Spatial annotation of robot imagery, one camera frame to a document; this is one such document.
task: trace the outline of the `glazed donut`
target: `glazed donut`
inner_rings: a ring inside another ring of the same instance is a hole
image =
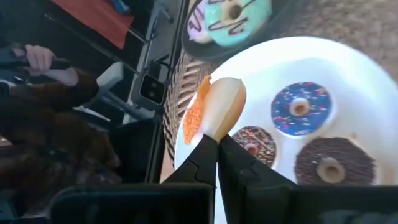
[[[205,25],[218,45],[231,47],[257,32],[271,14],[271,0],[207,0]]]
[[[194,8],[191,16],[189,17],[187,29],[190,40],[199,44],[207,44],[212,41],[211,37],[205,29],[205,7],[206,1],[202,0],[199,5]]]
[[[314,82],[291,84],[271,103],[274,126],[290,137],[306,136],[330,124],[333,110],[327,89]]]

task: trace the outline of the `chair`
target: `chair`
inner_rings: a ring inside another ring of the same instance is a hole
[[[123,70],[124,67],[121,62],[113,63],[105,72],[103,72],[97,78],[97,84],[99,86],[99,91],[97,95],[90,102],[85,103],[79,108],[76,108],[76,110],[88,111],[90,110],[88,109],[88,107],[90,107],[94,102],[101,100],[104,103],[127,113],[137,120],[149,118],[146,114],[141,113],[133,105],[124,102],[110,92],[110,89],[123,79]]]

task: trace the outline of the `blue frosted donut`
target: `blue frosted donut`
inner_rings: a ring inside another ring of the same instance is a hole
[[[294,83],[271,103],[274,126],[289,136],[304,136],[320,129],[333,108],[327,90],[313,82]]]
[[[207,0],[205,26],[218,45],[230,47],[254,34],[271,14],[271,0]]]

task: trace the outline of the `table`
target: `table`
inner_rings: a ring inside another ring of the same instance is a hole
[[[273,38],[306,35],[342,42],[368,54],[398,81],[397,0],[296,1],[291,17],[272,34]],[[217,66],[194,60],[182,50],[165,103],[166,150],[161,180],[174,171],[167,150],[174,151],[182,115],[203,77]]]

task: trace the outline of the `white plate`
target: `white plate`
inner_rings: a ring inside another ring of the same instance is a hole
[[[274,129],[270,104],[275,94],[289,84],[316,82],[337,99],[336,121],[325,136],[346,136],[355,132],[367,153],[383,165],[398,160],[398,91],[388,74],[361,52],[330,40],[314,37],[288,37],[271,40],[247,49],[222,64],[211,75],[240,78],[246,86],[243,113],[230,135],[244,126],[261,126],[275,139],[278,147],[275,169],[295,181],[295,155],[307,140],[291,139]],[[195,136],[184,145],[182,126],[175,145],[178,168],[201,139]],[[392,177],[379,177],[383,184],[395,184]],[[215,223],[226,224],[217,176]]]

